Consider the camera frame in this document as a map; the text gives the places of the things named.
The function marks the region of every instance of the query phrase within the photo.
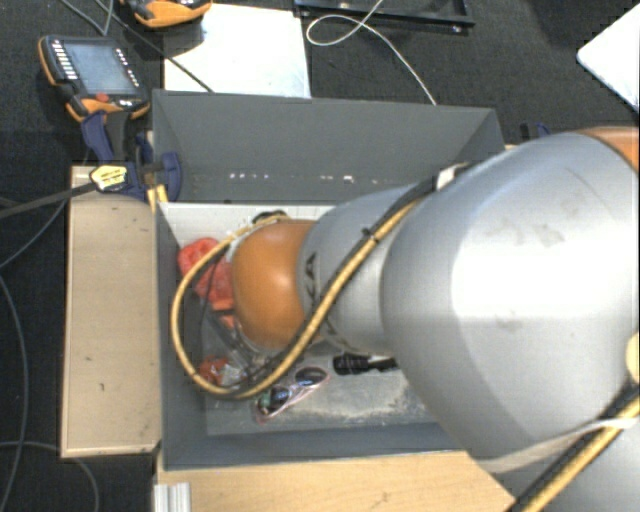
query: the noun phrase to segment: orange object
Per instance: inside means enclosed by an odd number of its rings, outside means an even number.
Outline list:
[[[198,373],[211,384],[220,386],[222,370],[229,363],[226,357],[207,356],[198,367]]]
[[[304,320],[296,264],[312,221],[287,220],[247,236],[233,255],[238,327],[255,345],[284,348]]]
[[[604,126],[581,130],[580,133],[604,142],[627,160],[638,172],[638,128]]]
[[[183,247],[178,253],[178,267],[184,276],[211,249],[218,245],[215,238],[200,238]],[[233,290],[231,286],[231,264],[223,258],[214,267],[208,268],[194,286],[201,298],[207,298],[216,311],[233,309]]]

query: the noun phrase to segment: gray box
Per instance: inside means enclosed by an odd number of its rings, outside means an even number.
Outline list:
[[[258,426],[251,402],[217,401],[185,375],[168,314],[180,246],[222,238],[262,211],[317,218],[338,202],[411,183],[454,162],[484,160],[504,149],[495,113],[164,91],[153,101],[156,153],[178,151],[185,184],[181,202],[162,205],[156,219],[165,469],[457,448],[399,371],[333,375],[307,400]],[[189,294],[183,336],[196,365],[217,343],[206,321],[200,327],[200,312],[199,299]],[[334,353],[320,344],[304,363],[331,371]]]

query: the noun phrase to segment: yellow cable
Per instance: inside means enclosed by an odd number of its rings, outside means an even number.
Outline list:
[[[635,418],[640,415],[640,397],[636,397],[615,417]],[[622,432],[615,427],[604,427],[591,441],[575,454],[540,491],[525,505],[523,512],[539,512],[546,507],[565,487],[567,487],[578,474],[586,468],[607,446]]]
[[[349,282],[349,279],[353,276],[353,274],[357,271],[362,262],[369,256],[369,254],[376,248],[378,243],[391,232],[391,230],[405,217],[407,213],[419,202],[421,199],[416,199],[398,212],[396,212],[393,216],[391,216],[375,233],[372,234],[372,237],[360,248],[360,250],[354,255],[354,257],[345,265],[342,271],[338,274],[333,284],[329,287],[329,290],[324,296],[324,299],[318,305],[316,313],[310,319],[307,327],[302,332],[294,346],[290,349],[289,353],[285,356],[282,362],[269,374],[265,379],[254,385],[253,387],[238,393],[233,398],[236,400],[242,400],[246,398],[251,398],[252,396],[257,395],[261,391],[269,388],[273,384],[275,384],[282,376],[289,371],[289,369],[296,362],[298,357],[304,352],[307,348],[311,340],[314,338],[318,329],[324,322],[331,306],[336,300],[336,297],[340,293],[340,290]],[[201,258],[190,270],[185,274],[182,278],[182,281],[178,285],[176,290],[173,304],[171,306],[171,315],[170,315],[170,326],[171,326],[171,338],[173,341],[173,346],[178,355],[178,359],[182,364],[183,368],[187,372],[187,374],[191,377],[191,379],[202,389],[208,391],[217,396],[224,397],[226,395],[230,395],[234,393],[235,390],[216,386],[208,382],[204,379],[194,366],[191,364],[191,361],[187,354],[185,353],[184,347],[182,345],[182,339],[180,336],[180,305],[182,303],[184,294],[191,281],[198,273],[200,269],[202,269],[212,258],[214,258],[217,254],[223,251],[226,247],[228,247],[231,242],[243,236],[244,234],[258,229],[260,226],[263,226],[268,223],[272,223],[282,218],[286,218],[286,216],[274,216],[264,219],[255,226],[249,226],[246,228],[242,228],[237,232],[233,233],[230,237],[226,238],[222,242],[220,242],[217,246],[215,246],[211,251],[209,251],[203,258]]]

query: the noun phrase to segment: handheld controller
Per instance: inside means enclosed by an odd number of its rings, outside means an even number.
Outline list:
[[[48,35],[38,41],[38,54],[76,121],[99,110],[129,112],[132,119],[149,110],[147,91],[113,39]]]

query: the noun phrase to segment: white cable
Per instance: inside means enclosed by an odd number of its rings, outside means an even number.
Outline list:
[[[436,102],[434,97],[431,95],[431,92],[429,92],[429,89],[427,88],[426,84],[420,78],[420,76],[418,76],[418,73],[413,69],[411,64],[409,64],[409,62],[407,62],[407,59],[404,58],[404,56],[391,43],[391,41],[389,41],[389,39],[387,39],[384,35],[382,35],[380,32],[378,32],[373,27],[370,27],[369,25],[367,25],[367,21],[369,21],[369,18],[371,18],[371,16],[373,16],[373,14],[376,12],[378,7],[380,7],[380,5],[382,5],[382,2],[384,2],[384,0],[378,0],[376,2],[376,4],[371,8],[371,10],[367,13],[367,15],[364,18],[362,18],[361,20],[357,20],[357,19],[352,18],[350,16],[344,16],[342,14],[327,14],[325,16],[321,16],[320,18],[318,18],[318,19],[314,20],[313,22],[311,22],[311,24],[307,27],[307,30],[306,30],[306,33],[305,33],[307,41],[309,41],[309,43],[311,43],[314,46],[334,46],[336,44],[340,44],[340,43],[346,41],[351,36],[353,36],[356,32],[358,32],[361,28],[364,28],[364,29],[368,30],[369,32],[371,32],[372,34],[375,34],[376,36],[378,36],[382,41],[384,41],[384,43],[391,49],[391,51],[395,54],[395,56],[398,57],[400,62],[402,62],[405,65],[405,67],[409,70],[409,72],[411,73],[413,78],[415,78],[416,82],[418,82],[418,84],[420,85],[420,87],[422,88],[424,93],[429,98],[429,101],[431,101],[431,103],[433,105],[437,105],[438,103]],[[317,39],[313,38],[311,36],[311,31],[313,30],[313,28],[318,23],[321,23],[321,22],[329,20],[329,19],[339,19],[339,20],[348,21],[350,23],[354,23],[356,26],[353,29],[351,29],[349,32],[347,32],[345,35],[340,36],[340,37],[338,37],[336,39],[331,39],[329,41],[318,41]]]

